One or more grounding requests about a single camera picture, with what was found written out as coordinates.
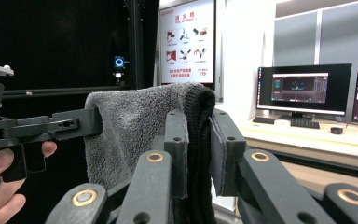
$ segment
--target monitor stand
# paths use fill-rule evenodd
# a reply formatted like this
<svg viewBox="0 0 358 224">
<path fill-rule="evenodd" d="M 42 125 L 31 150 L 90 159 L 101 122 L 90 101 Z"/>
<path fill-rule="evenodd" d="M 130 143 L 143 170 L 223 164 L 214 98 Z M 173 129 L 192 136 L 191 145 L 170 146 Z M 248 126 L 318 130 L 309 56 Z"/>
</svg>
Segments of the monitor stand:
<svg viewBox="0 0 358 224">
<path fill-rule="evenodd" d="M 312 120 L 312 118 L 303 117 L 303 114 L 301 114 L 301 113 L 292 113 L 292 115 L 281 115 L 280 117 L 278 117 L 278 119 L 287 119 L 287 120 L 303 119 L 303 120 L 306 120 L 306 121 L 311 121 Z"/>
</svg>

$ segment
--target white desk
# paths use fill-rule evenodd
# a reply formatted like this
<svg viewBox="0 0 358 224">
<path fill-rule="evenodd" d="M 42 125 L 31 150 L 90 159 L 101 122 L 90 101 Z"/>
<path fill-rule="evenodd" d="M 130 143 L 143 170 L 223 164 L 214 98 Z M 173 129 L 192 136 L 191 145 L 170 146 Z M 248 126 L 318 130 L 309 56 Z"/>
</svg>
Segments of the white desk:
<svg viewBox="0 0 358 224">
<path fill-rule="evenodd" d="M 320 123 L 321 129 L 283 127 L 249 120 L 240 131 L 250 147 L 358 167 L 358 126 L 349 124 L 346 127 L 345 123 L 330 120 L 314 121 Z M 344 128 L 343 134 L 330 133 L 331 127 Z M 283 165 L 302 185 L 319 193 L 330 183 L 344 182 L 358 187 L 358 177 L 288 162 Z"/>
</svg>

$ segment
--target gray towel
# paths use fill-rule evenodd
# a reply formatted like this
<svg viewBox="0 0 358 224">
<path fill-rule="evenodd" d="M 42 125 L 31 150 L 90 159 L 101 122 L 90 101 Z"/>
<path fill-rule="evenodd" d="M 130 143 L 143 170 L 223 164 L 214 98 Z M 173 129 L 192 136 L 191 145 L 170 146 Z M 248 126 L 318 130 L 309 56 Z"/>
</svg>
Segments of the gray towel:
<svg viewBox="0 0 358 224">
<path fill-rule="evenodd" d="M 194 82 L 138 91 L 91 93 L 87 98 L 86 108 L 99 108 L 103 132 L 97 136 L 85 137 L 89 181 L 110 189 L 131 177 L 138 157 L 150 150 L 155 136 L 164 134 L 167 113 L 173 109 L 182 109 L 187 120 L 190 119 L 192 123 L 188 129 L 190 145 L 194 148 L 189 148 L 192 150 L 189 152 L 189 157 L 192 157 L 189 158 L 189 178 L 194 181 L 187 181 L 189 197 L 194 202 L 182 203 L 191 204 L 194 208 L 185 212 L 186 217 L 190 216 L 189 219 L 182 218 L 204 220 L 197 223 L 213 223 L 210 220 L 213 218 L 213 209 L 211 178 L 208 173 L 210 146 L 205 138 L 210 135 L 208 117 L 212 115 L 214 101 L 212 90 Z M 201 191 L 205 195 L 203 202 L 198 199 Z"/>
</svg>

